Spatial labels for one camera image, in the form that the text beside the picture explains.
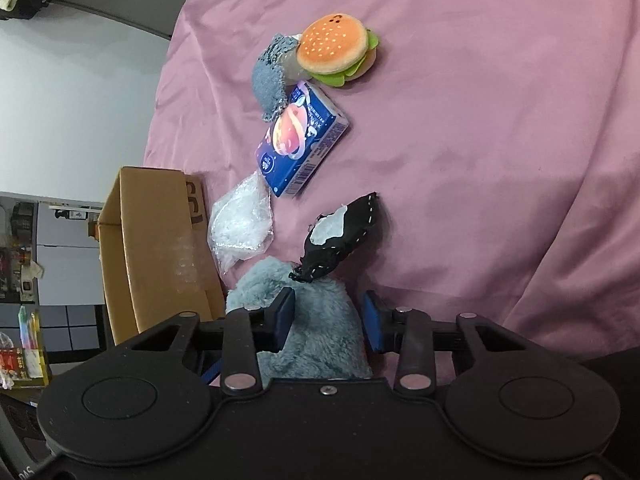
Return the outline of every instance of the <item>pink bedsheet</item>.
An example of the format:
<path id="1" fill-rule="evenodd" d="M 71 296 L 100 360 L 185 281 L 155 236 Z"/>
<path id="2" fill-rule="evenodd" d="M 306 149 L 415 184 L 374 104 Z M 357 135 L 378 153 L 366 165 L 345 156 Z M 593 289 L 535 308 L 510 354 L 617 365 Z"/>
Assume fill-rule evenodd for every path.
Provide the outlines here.
<path id="1" fill-rule="evenodd" d="M 203 175 L 210 203 L 226 193 L 266 130 L 250 85 L 260 51 L 348 12 L 380 55 L 327 91 L 353 127 L 299 199 L 274 200 L 269 254 L 297 260 L 319 214 L 375 190 L 384 235 L 342 264 L 350 290 L 435 319 L 478 312 L 575 356 L 635 346 L 639 3 L 188 0 L 145 164 Z"/>

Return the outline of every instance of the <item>barcode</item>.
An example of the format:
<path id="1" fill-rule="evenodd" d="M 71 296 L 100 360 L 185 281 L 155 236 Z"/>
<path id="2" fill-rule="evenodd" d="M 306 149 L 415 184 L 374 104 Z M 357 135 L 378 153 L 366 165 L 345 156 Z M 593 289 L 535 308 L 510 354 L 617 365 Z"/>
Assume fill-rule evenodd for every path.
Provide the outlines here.
<path id="1" fill-rule="evenodd" d="M 304 184 L 306 180 L 311 176 L 311 174 L 316 169 L 315 164 L 305 164 L 302 169 L 296 175 L 296 179 L 293 181 L 293 184 Z"/>

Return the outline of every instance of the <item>packaged snack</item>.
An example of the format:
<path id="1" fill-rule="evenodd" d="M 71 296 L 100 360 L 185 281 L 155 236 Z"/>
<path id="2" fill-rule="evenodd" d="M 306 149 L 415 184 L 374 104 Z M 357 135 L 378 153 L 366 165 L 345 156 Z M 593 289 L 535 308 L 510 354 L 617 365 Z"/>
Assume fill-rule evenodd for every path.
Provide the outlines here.
<path id="1" fill-rule="evenodd" d="M 255 152 L 275 195 L 295 196 L 348 126 L 347 118 L 321 90 L 299 82 Z"/>
<path id="2" fill-rule="evenodd" d="M 22 348 L 1 349 L 0 368 L 7 372 L 14 381 L 30 378 Z"/>

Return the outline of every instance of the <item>white felt patch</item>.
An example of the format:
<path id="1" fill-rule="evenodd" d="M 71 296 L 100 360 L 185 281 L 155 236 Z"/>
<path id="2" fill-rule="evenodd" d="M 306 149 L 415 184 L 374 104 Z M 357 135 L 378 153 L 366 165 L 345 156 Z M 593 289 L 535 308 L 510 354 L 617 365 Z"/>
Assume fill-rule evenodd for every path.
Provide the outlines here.
<path id="1" fill-rule="evenodd" d="M 347 206 L 343 205 L 334 214 L 319 219 L 314 230 L 311 231 L 311 243 L 324 245 L 329 238 L 341 237 L 344 234 L 344 214 Z"/>

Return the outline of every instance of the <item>plush toy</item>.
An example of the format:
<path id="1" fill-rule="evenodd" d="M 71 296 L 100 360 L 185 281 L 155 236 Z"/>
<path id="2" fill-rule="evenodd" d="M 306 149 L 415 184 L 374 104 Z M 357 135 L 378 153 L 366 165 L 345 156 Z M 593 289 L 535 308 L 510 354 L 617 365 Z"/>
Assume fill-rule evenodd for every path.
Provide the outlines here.
<path id="1" fill-rule="evenodd" d="M 296 291 L 296 314 L 281 352 L 260 352 L 262 383 L 273 378 L 367 379 L 362 323 L 344 286 L 330 278 L 294 282 L 291 264 L 276 258 L 256 263 L 226 298 L 226 311 L 271 304 L 284 286 Z"/>
<path id="2" fill-rule="evenodd" d="M 252 89 L 262 107 L 262 120 L 275 121 L 287 106 L 286 87 L 318 79 L 340 87 L 362 76 L 376 60 L 378 37 L 348 14 L 328 14 L 303 34 L 276 34 L 258 57 Z"/>
<path id="3" fill-rule="evenodd" d="M 348 14 L 328 14 L 302 33 L 298 63 L 329 86 L 362 76 L 376 60 L 378 37 Z"/>
<path id="4" fill-rule="evenodd" d="M 289 277 L 311 283 L 326 276 L 367 239 L 378 222 L 378 194 L 369 193 L 343 205 L 329 216 L 321 216 L 305 240 L 305 255 Z"/>

